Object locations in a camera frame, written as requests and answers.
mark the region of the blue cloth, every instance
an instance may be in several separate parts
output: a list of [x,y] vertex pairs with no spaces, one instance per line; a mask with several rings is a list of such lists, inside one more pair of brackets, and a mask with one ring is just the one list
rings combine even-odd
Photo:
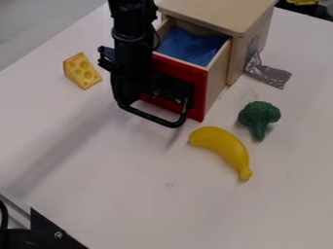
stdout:
[[157,52],[207,67],[227,41],[221,36],[197,36],[172,26]]

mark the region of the red drawer front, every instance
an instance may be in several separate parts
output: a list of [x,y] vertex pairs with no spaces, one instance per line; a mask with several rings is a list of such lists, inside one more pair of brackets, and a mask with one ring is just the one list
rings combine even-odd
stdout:
[[[158,54],[153,54],[153,67],[160,73],[193,84],[195,87],[195,99],[193,108],[189,110],[188,118],[202,122],[204,120],[205,93],[208,72],[201,68],[174,61]],[[143,94],[141,99],[174,113],[179,114],[181,111],[180,105],[162,98],[153,98],[150,95]]]

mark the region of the black mount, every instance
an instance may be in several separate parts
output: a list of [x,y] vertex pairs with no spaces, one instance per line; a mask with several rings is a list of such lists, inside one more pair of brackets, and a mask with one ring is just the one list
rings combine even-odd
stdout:
[[10,199],[5,200],[27,220],[30,228],[9,229],[9,212],[0,199],[0,249],[88,249],[33,208],[23,211]]

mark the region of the wooden box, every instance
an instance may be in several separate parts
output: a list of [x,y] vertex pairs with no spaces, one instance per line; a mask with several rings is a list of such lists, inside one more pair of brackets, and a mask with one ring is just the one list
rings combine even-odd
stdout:
[[[154,67],[195,86],[188,117],[201,122],[221,90],[242,73],[246,61],[266,44],[277,0],[164,0],[158,4],[164,20],[157,28],[161,40],[172,25],[197,35],[223,35],[228,41],[207,67],[154,53]],[[145,100],[179,113],[180,107],[149,96]]]

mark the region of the black cable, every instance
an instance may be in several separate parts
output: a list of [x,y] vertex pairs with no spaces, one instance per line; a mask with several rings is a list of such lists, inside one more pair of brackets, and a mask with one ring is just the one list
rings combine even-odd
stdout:
[[5,203],[0,200],[1,225],[0,225],[0,249],[5,248],[9,214]]

